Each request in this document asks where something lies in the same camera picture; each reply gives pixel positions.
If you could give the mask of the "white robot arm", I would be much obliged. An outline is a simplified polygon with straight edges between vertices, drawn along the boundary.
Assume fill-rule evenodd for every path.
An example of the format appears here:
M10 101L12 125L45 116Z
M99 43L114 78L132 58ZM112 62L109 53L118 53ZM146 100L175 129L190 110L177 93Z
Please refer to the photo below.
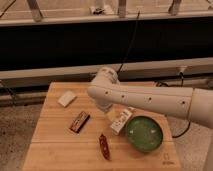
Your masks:
M121 104L187 119L211 129L203 171L213 171L213 90L122 85L114 69L102 67L90 82L87 92L102 111L108 111L113 104Z

